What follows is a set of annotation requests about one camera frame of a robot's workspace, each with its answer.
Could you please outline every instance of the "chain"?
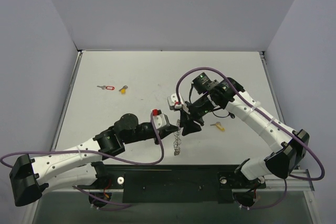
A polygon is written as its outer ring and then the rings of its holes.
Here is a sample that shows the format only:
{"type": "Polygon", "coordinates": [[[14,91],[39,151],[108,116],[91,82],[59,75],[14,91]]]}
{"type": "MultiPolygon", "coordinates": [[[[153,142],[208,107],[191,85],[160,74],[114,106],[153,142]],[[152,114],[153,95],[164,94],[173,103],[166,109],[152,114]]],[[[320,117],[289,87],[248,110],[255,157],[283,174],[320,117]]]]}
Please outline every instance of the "chain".
{"type": "Polygon", "coordinates": [[[174,141],[174,156],[177,156],[181,152],[180,144],[181,144],[181,128],[180,128],[180,121],[177,120],[176,126],[178,127],[178,131],[174,132],[175,141],[174,141]]]}

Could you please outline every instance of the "gray wall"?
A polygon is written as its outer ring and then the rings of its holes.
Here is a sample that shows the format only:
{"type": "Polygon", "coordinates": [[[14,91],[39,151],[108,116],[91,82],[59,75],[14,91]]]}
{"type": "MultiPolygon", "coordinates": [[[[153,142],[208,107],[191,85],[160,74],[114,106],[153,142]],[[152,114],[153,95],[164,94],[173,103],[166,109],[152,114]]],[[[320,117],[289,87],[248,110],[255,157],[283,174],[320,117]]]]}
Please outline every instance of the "gray wall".
{"type": "MultiPolygon", "coordinates": [[[[336,0],[295,0],[266,51],[272,82],[288,124],[310,133],[309,146],[325,165],[315,182],[326,223],[335,223],[336,0]]],[[[307,155],[304,167],[320,171],[307,155]]]]}
{"type": "Polygon", "coordinates": [[[79,49],[265,50],[293,0],[52,0],[79,49]]]}
{"type": "MultiPolygon", "coordinates": [[[[77,51],[51,0],[0,0],[0,156],[50,148],[77,51]]],[[[0,165],[0,223],[18,224],[0,165]]]]}

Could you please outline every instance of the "purple cable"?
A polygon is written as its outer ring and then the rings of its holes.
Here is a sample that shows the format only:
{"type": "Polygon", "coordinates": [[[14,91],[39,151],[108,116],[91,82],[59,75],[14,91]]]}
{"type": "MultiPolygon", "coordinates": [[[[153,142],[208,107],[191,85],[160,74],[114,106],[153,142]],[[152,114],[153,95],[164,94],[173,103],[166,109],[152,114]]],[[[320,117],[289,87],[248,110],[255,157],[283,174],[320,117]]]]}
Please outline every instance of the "purple cable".
{"type": "MultiPolygon", "coordinates": [[[[126,159],[114,157],[114,156],[111,156],[109,154],[105,154],[105,153],[97,152],[97,151],[80,150],[80,152],[81,153],[98,154],[98,155],[101,155],[101,156],[104,156],[104,157],[108,157],[108,158],[111,158],[111,159],[115,159],[115,160],[118,160],[118,161],[121,161],[121,162],[124,162],[124,163],[133,164],[133,165],[156,165],[159,162],[161,162],[162,159],[164,158],[164,148],[163,148],[162,140],[161,140],[161,138],[159,136],[159,132],[156,129],[154,121],[153,121],[153,113],[151,113],[151,123],[152,123],[153,129],[154,129],[155,136],[158,139],[158,142],[159,142],[160,148],[161,148],[161,157],[160,157],[160,159],[158,161],[151,162],[151,163],[139,163],[139,162],[134,162],[134,161],[129,161],[129,160],[126,160],[126,159]]],[[[7,154],[5,156],[2,156],[0,158],[0,163],[3,164],[3,165],[5,165],[5,166],[7,166],[7,167],[9,167],[9,168],[13,168],[12,165],[4,162],[5,158],[11,157],[11,156],[16,156],[16,155],[24,155],[24,154],[49,155],[49,154],[69,154],[69,153],[74,153],[74,154],[77,153],[78,154],[78,151],[76,150],[76,151],[55,151],[55,152],[13,152],[13,153],[9,153],[9,154],[7,154]]]]}
{"type": "MultiPolygon", "coordinates": [[[[209,67],[200,67],[200,68],[194,68],[190,71],[188,71],[187,73],[185,73],[184,75],[182,75],[182,77],[179,79],[179,81],[177,82],[176,84],[176,95],[177,95],[177,99],[178,99],[178,102],[181,102],[181,98],[180,98],[180,95],[179,95],[179,87],[180,87],[180,84],[182,82],[182,80],[187,77],[189,74],[193,73],[193,72],[196,72],[196,71],[200,71],[200,70],[208,70],[208,71],[211,71],[211,72],[215,72],[217,74],[219,74],[228,84],[229,86],[232,88],[232,90],[235,92],[235,94],[243,101],[245,102],[250,108],[253,107],[252,104],[250,104],[248,101],[246,101],[246,99],[244,97],[242,97],[241,94],[239,94],[239,92],[236,90],[236,88],[232,85],[232,83],[229,81],[229,79],[224,75],[222,74],[220,71],[218,71],[217,69],[214,69],[214,68],[209,68],[209,67]]],[[[268,121],[271,121],[271,118],[268,117],[263,111],[261,111],[260,109],[258,108],[255,108],[255,110],[257,112],[259,112],[264,118],[266,118],[268,121]]],[[[299,177],[299,176],[296,176],[296,175],[289,175],[290,177],[292,178],[297,178],[297,179],[302,179],[302,180],[309,180],[309,181],[313,181],[313,180],[321,180],[324,178],[325,176],[325,169],[323,167],[323,164],[322,162],[319,160],[319,158],[316,156],[316,154],[311,150],[311,148],[309,148],[304,142],[302,142],[300,139],[298,139],[294,134],[292,134],[291,132],[287,131],[284,127],[282,127],[281,125],[277,124],[275,121],[272,121],[271,122],[273,125],[275,125],[277,128],[281,129],[283,132],[285,132],[287,135],[289,135],[290,137],[292,137],[295,141],[297,141],[303,148],[305,148],[307,150],[307,152],[310,153],[310,155],[315,159],[315,161],[318,163],[318,165],[320,166],[321,168],[321,175],[319,177],[316,177],[316,178],[305,178],[305,177],[299,177]]]]}
{"type": "MultiPolygon", "coordinates": [[[[122,158],[118,158],[118,157],[114,157],[114,156],[111,156],[111,155],[108,155],[108,154],[105,154],[105,153],[102,153],[102,152],[97,152],[97,151],[90,151],[90,150],[81,150],[80,152],[81,153],[93,153],[93,154],[98,154],[98,155],[101,155],[101,156],[104,156],[104,157],[108,157],[108,158],[112,158],[112,159],[115,159],[115,160],[118,160],[118,161],[122,161],[122,162],[125,162],[125,163],[129,163],[129,164],[133,164],[133,165],[156,165],[158,164],[159,162],[162,161],[162,159],[164,158],[164,147],[163,147],[163,143],[162,143],[162,140],[160,138],[160,135],[159,135],[159,132],[158,130],[156,129],[155,127],[155,124],[154,124],[154,119],[153,119],[153,112],[151,113],[151,124],[153,126],[153,129],[154,129],[154,133],[155,133],[155,136],[156,138],[158,139],[158,142],[160,144],[160,148],[161,148],[161,157],[158,161],[155,161],[155,162],[151,162],[151,163],[139,163],[139,162],[134,162],[134,161],[129,161],[129,160],[125,160],[125,159],[122,159],[122,158]]],[[[6,163],[4,161],[5,158],[7,157],[11,157],[11,156],[16,156],[16,155],[24,155],[24,154],[39,154],[39,155],[49,155],[49,154],[69,154],[69,153],[78,153],[78,151],[56,151],[56,152],[13,152],[13,153],[9,153],[5,156],[2,156],[0,158],[0,163],[9,167],[9,168],[13,168],[12,165],[6,163]]],[[[96,197],[95,195],[91,194],[91,193],[88,193],[87,191],[84,191],[83,189],[77,187],[77,186],[73,186],[74,189],[77,189],[79,191],[81,191],[82,193],[86,194],[86,195],[89,195],[90,197],[94,198],[95,200],[98,200],[98,201],[101,201],[101,202],[104,202],[106,204],[111,204],[111,205],[117,205],[117,206],[122,206],[121,208],[116,208],[116,209],[102,209],[102,208],[99,208],[99,210],[104,210],[104,211],[117,211],[117,210],[122,210],[122,209],[126,209],[126,208],[129,208],[131,207],[132,205],[129,205],[129,204],[123,204],[123,203],[117,203],[117,202],[110,202],[110,201],[107,201],[107,200],[104,200],[104,199],[101,199],[101,198],[98,198],[96,197]]]]}
{"type": "Polygon", "coordinates": [[[285,191],[283,192],[283,195],[280,199],[278,199],[277,201],[275,201],[273,204],[270,204],[270,205],[267,205],[267,206],[259,206],[259,207],[246,207],[246,206],[243,206],[242,204],[240,204],[236,197],[235,197],[235,201],[242,206],[242,208],[244,209],[247,209],[247,210],[257,210],[257,209],[266,209],[266,208],[271,208],[271,207],[274,207],[276,206],[277,204],[279,204],[280,202],[283,201],[283,199],[286,197],[286,194],[287,194],[287,181],[284,179],[284,182],[285,182],[285,191]]]}

